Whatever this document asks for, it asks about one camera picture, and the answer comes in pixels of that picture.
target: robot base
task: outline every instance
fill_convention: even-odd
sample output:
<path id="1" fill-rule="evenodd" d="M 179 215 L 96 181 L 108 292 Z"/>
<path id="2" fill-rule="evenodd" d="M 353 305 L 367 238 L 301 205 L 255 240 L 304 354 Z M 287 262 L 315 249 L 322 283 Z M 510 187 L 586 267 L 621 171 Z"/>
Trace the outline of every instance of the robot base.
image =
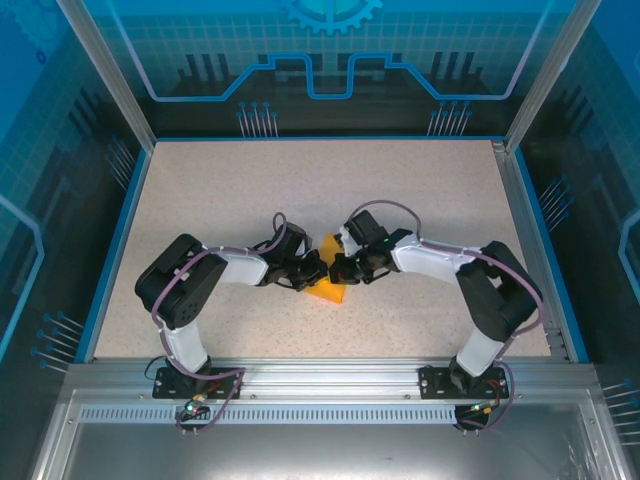
<path id="1" fill-rule="evenodd" d="M 226 373 L 233 368 L 211 368 L 207 375 L 218 375 Z M 229 377 L 216 382 L 197 382 L 193 379 L 185 378 L 180 372 L 174 368 L 163 367 L 159 368 L 156 372 L 156 379 L 153 386 L 152 397 L 157 399 L 172 399 L 172 400 L 189 400 L 194 395 L 207 392 L 207 399 L 209 400 L 225 400 L 229 395 L 229 392 L 233 388 L 233 382 L 236 377 Z M 233 399 L 240 398 L 240 386 L 236 393 L 234 393 Z"/>
<path id="2" fill-rule="evenodd" d="M 427 365 L 418 370 L 418 384 L 422 400 L 493 400 L 509 398 L 509 388 L 504 370 L 499 367 L 488 368 L 476 379 L 475 386 L 463 394 L 451 381 L 448 367 L 432 367 Z M 494 388 L 487 381 L 496 380 L 499 388 Z"/>

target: beige work surface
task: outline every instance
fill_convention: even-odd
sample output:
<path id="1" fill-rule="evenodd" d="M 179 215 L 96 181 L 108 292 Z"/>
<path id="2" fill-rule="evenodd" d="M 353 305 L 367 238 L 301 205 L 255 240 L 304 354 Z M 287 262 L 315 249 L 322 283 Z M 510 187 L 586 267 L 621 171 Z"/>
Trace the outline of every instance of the beige work surface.
<path id="1" fill-rule="evenodd" d="M 163 353 L 134 284 L 181 233 L 210 246 L 251 246 L 271 238 L 272 215 L 283 211 L 319 246 L 356 206 L 378 198 L 412 207 L 426 238 L 500 240 L 522 259 L 489 141 L 160 142 L 96 356 Z M 371 212 L 389 231 L 414 229 L 402 210 Z M 414 274 L 348 287 L 341 305 L 274 285 L 219 285 L 198 323 L 216 357 L 448 357 L 473 327 L 459 288 Z M 509 354 L 549 355 L 542 328 Z"/>

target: enclosure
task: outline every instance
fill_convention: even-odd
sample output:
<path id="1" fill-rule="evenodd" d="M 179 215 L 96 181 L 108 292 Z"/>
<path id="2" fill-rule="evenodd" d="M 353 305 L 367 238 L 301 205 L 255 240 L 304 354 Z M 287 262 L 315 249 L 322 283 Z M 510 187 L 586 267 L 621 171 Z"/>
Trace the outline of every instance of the enclosure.
<path id="1" fill-rule="evenodd" d="M 2 478 L 635 478 L 639 19 L 622 0 L 5 2 Z M 464 401 L 422 398 L 418 371 L 473 323 L 459 289 L 392 274 L 339 305 L 217 286 L 200 335 L 246 374 L 182 438 L 138 277 L 182 233 L 251 247 L 282 211 L 319 245 L 372 199 L 437 242 L 504 242 L 541 290 L 500 428 L 463 435 Z"/>

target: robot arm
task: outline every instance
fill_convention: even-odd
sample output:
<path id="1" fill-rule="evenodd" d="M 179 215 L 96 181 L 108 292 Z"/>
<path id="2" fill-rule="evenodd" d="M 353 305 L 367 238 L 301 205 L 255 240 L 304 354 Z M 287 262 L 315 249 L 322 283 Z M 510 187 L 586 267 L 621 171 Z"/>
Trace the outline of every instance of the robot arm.
<path id="1" fill-rule="evenodd" d="M 480 254 L 507 265 L 540 295 L 513 253 L 500 242 L 462 248 L 425 242 L 404 229 L 389 234 L 366 210 L 341 227 L 336 239 L 345 253 L 336 255 L 329 269 L 333 283 L 368 284 L 390 272 L 412 272 L 460 287 L 475 325 L 450 364 L 451 381 L 462 393 L 475 386 L 536 309 L 529 292 L 511 275 L 477 258 Z"/>
<path id="2" fill-rule="evenodd" d="M 164 322 L 162 330 L 170 351 L 189 372 L 206 374 L 209 368 L 209 356 L 202 345 L 196 317 L 216 285 L 266 286 L 285 278 L 289 288 L 300 291 L 326 277 L 326 264 L 317 250 L 310 250 L 310 240 L 304 230 L 291 223 L 280 228 L 286 231 L 276 248 L 268 252 L 223 248 L 206 255 L 183 275 L 160 304 L 158 316 Z M 280 233 L 278 230 L 271 241 L 263 244 L 274 244 Z M 152 311 L 176 273 L 203 250 L 206 247 L 191 235 L 180 235 L 145 270 L 136 282 L 135 292 L 147 311 Z"/>

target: orange object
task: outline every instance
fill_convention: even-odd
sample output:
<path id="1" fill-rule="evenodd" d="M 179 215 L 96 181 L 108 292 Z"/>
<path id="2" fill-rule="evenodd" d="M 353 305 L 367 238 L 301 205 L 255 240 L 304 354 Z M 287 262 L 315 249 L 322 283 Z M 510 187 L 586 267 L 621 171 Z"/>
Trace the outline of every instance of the orange object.
<path id="1" fill-rule="evenodd" d="M 338 242 L 333 238 L 333 235 L 333 233 L 328 233 L 327 236 L 324 237 L 324 241 L 320 247 L 320 258 L 329 266 L 333 264 L 336 253 L 343 252 L 342 247 L 338 245 Z M 323 278 L 313 287 L 307 287 L 304 289 L 305 292 L 308 292 L 311 295 L 329 300 L 333 303 L 342 303 L 346 290 L 346 285 L 335 285 L 329 281 L 329 277 Z"/>

